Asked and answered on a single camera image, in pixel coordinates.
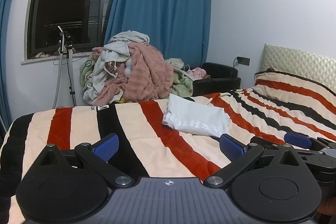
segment logo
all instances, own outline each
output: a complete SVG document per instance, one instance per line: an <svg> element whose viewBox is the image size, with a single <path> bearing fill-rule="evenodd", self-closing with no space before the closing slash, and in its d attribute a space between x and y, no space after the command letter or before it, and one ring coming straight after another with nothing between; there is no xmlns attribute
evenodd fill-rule
<svg viewBox="0 0 336 224"><path fill-rule="evenodd" d="M97 110L100 111L100 110L103 110L103 109L106 109L106 108L109 108L109 105L106 105L106 106L98 106L98 107L97 107Z"/></svg>
<svg viewBox="0 0 336 224"><path fill-rule="evenodd" d="M173 181L171 181L171 180L167 180L167 181L165 181L165 184L167 185L167 186L171 186L171 185L173 185L175 182L173 182Z"/></svg>
<svg viewBox="0 0 336 224"><path fill-rule="evenodd" d="M85 66L86 66L86 67L91 66L91 64L92 64L92 61L91 61L91 60L87 60L87 61L85 62Z"/></svg>

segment blue gripper pad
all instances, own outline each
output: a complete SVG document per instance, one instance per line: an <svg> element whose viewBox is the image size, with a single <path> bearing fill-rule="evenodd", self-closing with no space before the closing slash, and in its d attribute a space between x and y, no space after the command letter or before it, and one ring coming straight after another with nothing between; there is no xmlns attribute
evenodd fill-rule
<svg viewBox="0 0 336 224"><path fill-rule="evenodd" d="M300 136L292 133L286 133L283 137L285 143L295 145L304 149L310 149L312 146L311 140L308 136Z"/></svg>
<svg viewBox="0 0 336 224"><path fill-rule="evenodd" d="M227 138L225 134L219 138L219 148L230 161L234 161L245 153L242 147Z"/></svg>
<svg viewBox="0 0 336 224"><path fill-rule="evenodd" d="M101 143L98 142L97 146L93 149L93 153L104 161L109 161L119 149L118 136L114 134L107 137L106 139L102 139Z"/></svg>

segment red stripe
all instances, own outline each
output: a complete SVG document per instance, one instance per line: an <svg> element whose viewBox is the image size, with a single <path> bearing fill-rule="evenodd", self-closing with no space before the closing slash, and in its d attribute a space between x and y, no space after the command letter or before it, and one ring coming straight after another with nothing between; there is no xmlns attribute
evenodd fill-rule
<svg viewBox="0 0 336 224"><path fill-rule="evenodd" d="M332 103L330 103L326 98L324 98L321 94L315 91L305 89L301 86L295 86L295 85L290 85L288 83L270 81L270 80L265 80L265 79L258 79L255 84L265 85L272 89L284 90L284 91L298 93L304 96L312 97L315 100L318 100L322 105L324 105L327 110L329 110L330 112L336 115L336 107Z"/></svg>
<svg viewBox="0 0 336 224"><path fill-rule="evenodd" d="M258 105L260 105L262 107L265 107L268 110L273 110L273 111L275 111L276 113L278 113L279 115L281 115L283 117L290 118L296 124L301 124L303 126L306 126L309 129L311 129L312 131L320 133L320 134L322 134L323 136L327 137L330 140L336 141L336 136L333 135L332 133L324 131L322 129L319 129L319 128L317 128L313 124L310 124L310 123L307 123L307 122L303 122L303 121L299 120L297 117L293 117L293 116L289 115L287 112L283 111L282 109L278 109L276 107L272 107L272 106L266 105L263 102L260 102L257 98L252 97L246 90L244 90L244 94L247 96L247 98L251 102L253 102L255 104L258 104Z"/></svg>
<svg viewBox="0 0 336 224"><path fill-rule="evenodd" d="M47 144L54 143L60 150L70 149L72 107L57 108L52 118Z"/></svg>
<svg viewBox="0 0 336 224"><path fill-rule="evenodd" d="M254 134L257 137L261 137L261 138L263 138L265 140L269 140L273 143L285 144L285 142L283 140L278 139L276 136L271 135L271 134L263 133L263 132L260 131L260 129L258 127L252 126L248 121L246 121L241 116L241 114L238 114L238 113L234 112L232 107L227 102L222 100L219 96L220 96L220 93L205 95L206 98L209 98L209 99L212 98L211 103L214 106L224 108L224 111L230 116L231 121L233 123L235 123L236 125L238 125L239 127L247 130L248 132Z"/></svg>
<svg viewBox="0 0 336 224"><path fill-rule="evenodd" d="M189 171L202 181L220 170L213 162L207 160L186 143L177 130L162 124L163 113L155 101L140 102L140 106L147 121L161 139L164 146L168 147L173 155L189 169Z"/></svg>

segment fluffy pink blanket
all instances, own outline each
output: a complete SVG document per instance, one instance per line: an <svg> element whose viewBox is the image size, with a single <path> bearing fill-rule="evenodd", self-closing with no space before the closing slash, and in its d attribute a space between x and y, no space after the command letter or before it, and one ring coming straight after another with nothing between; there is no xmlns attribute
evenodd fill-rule
<svg viewBox="0 0 336 224"><path fill-rule="evenodd" d="M128 44L132 57L132 74L125 77L125 64L117 65L118 77L107 80L95 106L108 104L120 89L127 102L141 102L166 98L173 84L173 66L163 59L162 53L149 44Z"/></svg>

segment window sill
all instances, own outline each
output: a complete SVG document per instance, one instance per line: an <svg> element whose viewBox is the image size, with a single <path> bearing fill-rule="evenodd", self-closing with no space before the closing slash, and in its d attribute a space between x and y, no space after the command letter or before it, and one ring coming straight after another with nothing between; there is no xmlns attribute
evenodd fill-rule
<svg viewBox="0 0 336 224"><path fill-rule="evenodd" d="M91 54L92 54L92 52L77 52L77 53L73 54L72 57L73 57L73 59L78 59L78 58L89 57ZM54 61L54 60L57 60L57 59L59 59L59 56L57 56L57 57L56 56L49 56L49 57L28 59L28 60L21 61L21 65L26 65L26 64L35 63L35 62Z"/></svg>

